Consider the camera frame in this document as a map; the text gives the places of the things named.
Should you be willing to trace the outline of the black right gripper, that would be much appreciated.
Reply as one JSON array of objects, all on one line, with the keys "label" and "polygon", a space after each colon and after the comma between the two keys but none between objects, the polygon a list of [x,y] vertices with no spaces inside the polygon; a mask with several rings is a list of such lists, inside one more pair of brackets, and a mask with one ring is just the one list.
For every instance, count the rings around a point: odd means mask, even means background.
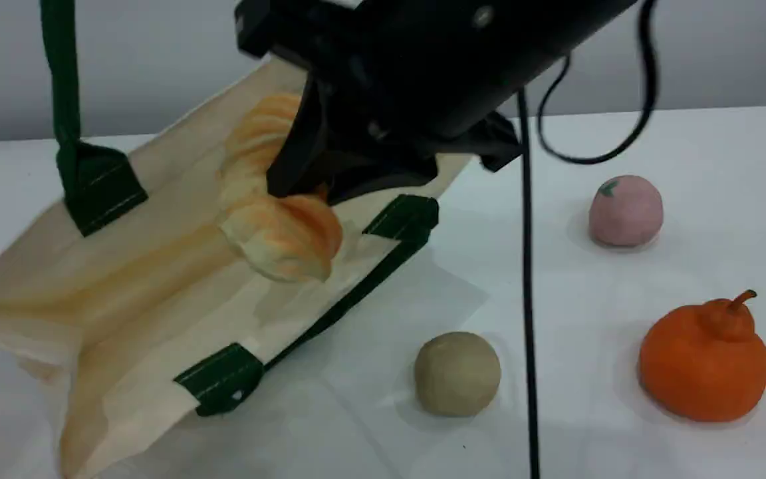
[{"label": "black right gripper", "polygon": [[425,186],[438,154],[477,156],[488,172],[520,156],[498,107],[524,84],[524,46],[501,28],[326,27],[307,46],[316,78],[268,167],[268,194],[312,193],[332,177],[327,202],[341,204]]}]

